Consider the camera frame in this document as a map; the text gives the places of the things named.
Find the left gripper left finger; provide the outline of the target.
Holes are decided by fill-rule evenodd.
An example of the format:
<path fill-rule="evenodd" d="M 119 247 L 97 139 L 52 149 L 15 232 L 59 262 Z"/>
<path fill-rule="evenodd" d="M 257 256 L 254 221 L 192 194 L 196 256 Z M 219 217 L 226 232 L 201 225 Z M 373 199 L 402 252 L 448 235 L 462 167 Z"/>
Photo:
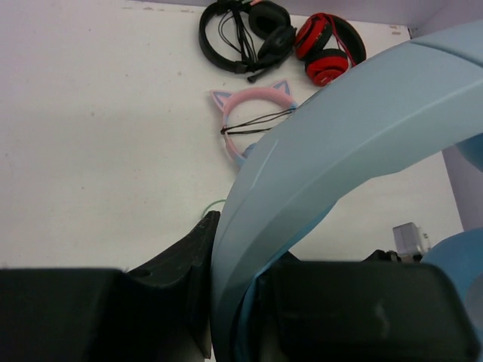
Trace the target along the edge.
<path fill-rule="evenodd" d="M 131 271 L 4 268 L 3 361 L 203 361 L 220 213 Z"/>

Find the light blue headphones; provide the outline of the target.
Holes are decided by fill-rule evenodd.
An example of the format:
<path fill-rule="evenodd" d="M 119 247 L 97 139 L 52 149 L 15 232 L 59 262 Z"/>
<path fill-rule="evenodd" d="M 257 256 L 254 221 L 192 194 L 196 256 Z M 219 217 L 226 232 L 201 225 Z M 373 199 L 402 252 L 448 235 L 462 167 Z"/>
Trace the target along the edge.
<path fill-rule="evenodd" d="M 218 361 L 246 358 L 249 286 L 344 195 L 482 132 L 482 23 L 416 38 L 357 65 L 266 133 L 241 167 L 211 257 Z"/>

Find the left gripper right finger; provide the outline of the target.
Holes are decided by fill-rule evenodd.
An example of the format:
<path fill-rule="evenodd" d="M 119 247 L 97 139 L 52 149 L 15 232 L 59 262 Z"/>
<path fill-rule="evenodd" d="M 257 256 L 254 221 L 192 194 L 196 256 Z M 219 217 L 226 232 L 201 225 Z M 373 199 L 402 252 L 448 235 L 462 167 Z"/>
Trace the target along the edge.
<path fill-rule="evenodd" d="M 433 265 L 283 260 L 238 320 L 239 361 L 476 361 L 477 334 Z"/>

